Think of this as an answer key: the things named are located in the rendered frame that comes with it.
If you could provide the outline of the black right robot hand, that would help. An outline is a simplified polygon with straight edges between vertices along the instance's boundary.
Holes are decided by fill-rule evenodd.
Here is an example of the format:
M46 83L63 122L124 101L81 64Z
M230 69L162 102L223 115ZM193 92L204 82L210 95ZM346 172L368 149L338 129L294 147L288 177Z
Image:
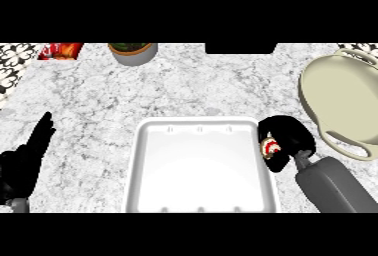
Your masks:
M310 155L316 152L316 142L310 131L301 122L291 116L275 115L258 122L258 143L267 137L273 137L281 151L273 154L270 159L264 159L269 170L273 173L282 171L289 162L289 158L300 151L309 151Z

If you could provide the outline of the grey plant pot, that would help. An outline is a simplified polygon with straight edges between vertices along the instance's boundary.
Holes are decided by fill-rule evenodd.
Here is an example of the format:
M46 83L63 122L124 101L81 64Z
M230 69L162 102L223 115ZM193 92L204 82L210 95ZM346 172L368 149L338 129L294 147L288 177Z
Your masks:
M148 43L134 51L118 51L112 45L108 45L114 58L124 66L140 66L146 64L158 53L158 44Z

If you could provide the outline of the white rectangular tray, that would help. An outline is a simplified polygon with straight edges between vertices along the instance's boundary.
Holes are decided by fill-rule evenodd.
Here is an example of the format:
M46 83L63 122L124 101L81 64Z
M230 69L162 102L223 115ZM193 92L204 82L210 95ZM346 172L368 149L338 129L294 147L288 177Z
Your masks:
M251 117L151 117L136 128L126 213L278 213Z

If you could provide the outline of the red printed box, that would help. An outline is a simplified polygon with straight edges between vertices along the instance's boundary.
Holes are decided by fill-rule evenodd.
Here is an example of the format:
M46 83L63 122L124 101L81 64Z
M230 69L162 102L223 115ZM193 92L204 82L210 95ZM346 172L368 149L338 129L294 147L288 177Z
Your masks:
M75 60L81 48L81 43L47 43L41 48L38 59Z

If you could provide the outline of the black appliance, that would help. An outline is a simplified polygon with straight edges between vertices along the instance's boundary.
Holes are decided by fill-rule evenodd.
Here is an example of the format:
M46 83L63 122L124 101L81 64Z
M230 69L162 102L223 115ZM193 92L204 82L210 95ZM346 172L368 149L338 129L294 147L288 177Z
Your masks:
M207 43L207 54L272 54L276 48L275 43Z

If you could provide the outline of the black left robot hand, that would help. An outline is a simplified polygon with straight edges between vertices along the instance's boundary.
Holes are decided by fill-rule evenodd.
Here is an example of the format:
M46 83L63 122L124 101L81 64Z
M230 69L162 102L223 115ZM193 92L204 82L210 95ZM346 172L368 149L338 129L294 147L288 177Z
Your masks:
M52 113L46 112L27 143L0 153L0 205L31 196L55 131Z

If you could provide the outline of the red and white cupcake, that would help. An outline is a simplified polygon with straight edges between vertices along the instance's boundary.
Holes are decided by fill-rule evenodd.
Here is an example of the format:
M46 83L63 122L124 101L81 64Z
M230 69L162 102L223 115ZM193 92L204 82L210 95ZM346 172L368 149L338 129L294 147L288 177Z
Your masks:
M273 154L281 151L281 146L273 137L267 137L260 144L260 152L266 159L273 157Z

